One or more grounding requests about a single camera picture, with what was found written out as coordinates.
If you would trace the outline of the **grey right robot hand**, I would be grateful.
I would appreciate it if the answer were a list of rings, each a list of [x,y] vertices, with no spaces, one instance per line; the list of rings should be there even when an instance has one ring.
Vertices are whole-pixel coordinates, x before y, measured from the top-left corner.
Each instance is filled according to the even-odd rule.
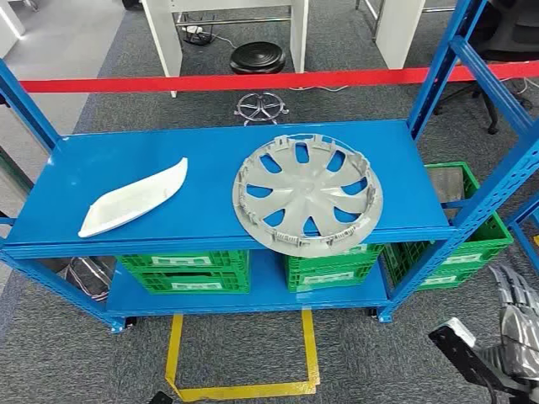
[[[492,266],[501,302],[501,343],[479,353],[515,380],[538,382],[538,294],[504,265]]]

